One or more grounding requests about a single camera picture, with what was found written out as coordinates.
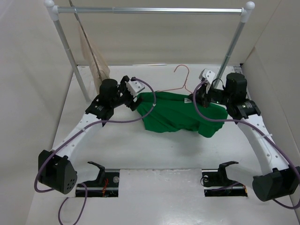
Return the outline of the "green t shirt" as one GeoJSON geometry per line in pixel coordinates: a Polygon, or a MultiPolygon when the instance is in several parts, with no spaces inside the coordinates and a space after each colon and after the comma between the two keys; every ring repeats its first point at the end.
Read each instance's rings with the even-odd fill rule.
{"type": "MultiPolygon", "coordinates": [[[[137,111],[144,116],[153,106],[153,94],[143,92],[138,97],[142,98],[142,102],[137,111]]],[[[228,117],[226,109],[215,104],[207,108],[197,104],[197,107],[202,115],[213,120],[226,120],[228,117]]],[[[156,106],[143,123],[146,130],[156,133],[187,130],[206,138],[211,138],[224,124],[205,120],[196,112],[188,96],[170,92],[156,92],[156,106]]]]}

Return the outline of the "pink wire hanger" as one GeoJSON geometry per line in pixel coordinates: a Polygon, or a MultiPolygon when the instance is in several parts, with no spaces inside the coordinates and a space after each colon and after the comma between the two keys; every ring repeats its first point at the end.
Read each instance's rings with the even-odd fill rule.
{"type": "Polygon", "coordinates": [[[163,89],[158,89],[156,92],[184,92],[191,94],[192,91],[187,87],[190,70],[187,65],[179,64],[173,70],[173,74],[164,83],[163,89]]]}

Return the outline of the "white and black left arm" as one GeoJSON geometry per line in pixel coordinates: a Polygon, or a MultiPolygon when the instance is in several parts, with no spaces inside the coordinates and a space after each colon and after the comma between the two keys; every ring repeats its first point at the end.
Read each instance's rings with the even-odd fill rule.
{"type": "Polygon", "coordinates": [[[75,159],[83,150],[88,140],[106,123],[112,122],[114,109],[125,105],[131,111],[137,109],[142,99],[138,96],[145,88],[137,78],[124,76],[120,82],[105,79],[99,87],[99,94],[85,110],[82,118],[69,135],[50,151],[43,150],[38,156],[38,173],[34,181],[34,189],[38,183],[48,186],[48,190],[56,190],[68,194],[77,183],[88,176],[89,182],[99,186],[104,182],[103,169],[95,165],[95,169],[75,167],[75,159]]]}

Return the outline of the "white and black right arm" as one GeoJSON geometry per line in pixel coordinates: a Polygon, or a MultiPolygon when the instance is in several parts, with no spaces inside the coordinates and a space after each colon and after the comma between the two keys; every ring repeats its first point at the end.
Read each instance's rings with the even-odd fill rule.
{"type": "Polygon", "coordinates": [[[300,185],[300,168],[273,142],[257,104],[247,98],[245,76],[229,73],[221,89],[213,87],[218,78],[211,70],[204,69],[199,78],[201,83],[189,96],[195,109],[211,103],[224,105],[230,116],[228,121],[243,132],[261,169],[261,173],[256,174],[236,161],[222,163],[217,172],[218,182],[223,186],[234,181],[249,186],[263,202],[294,194],[300,185]]]}

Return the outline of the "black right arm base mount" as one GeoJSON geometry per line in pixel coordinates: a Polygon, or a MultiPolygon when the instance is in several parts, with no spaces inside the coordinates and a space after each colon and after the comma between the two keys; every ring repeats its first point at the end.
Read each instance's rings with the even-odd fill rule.
{"type": "Polygon", "coordinates": [[[226,167],[234,164],[238,162],[221,163],[217,169],[202,169],[200,184],[204,188],[205,197],[248,197],[244,185],[227,177],[226,167]]]}

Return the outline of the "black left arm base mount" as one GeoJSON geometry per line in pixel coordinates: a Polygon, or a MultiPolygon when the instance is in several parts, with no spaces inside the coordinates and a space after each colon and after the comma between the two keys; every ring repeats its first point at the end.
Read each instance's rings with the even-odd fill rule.
{"type": "Polygon", "coordinates": [[[118,197],[120,170],[89,161],[77,168],[75,197],[118,197]]]}

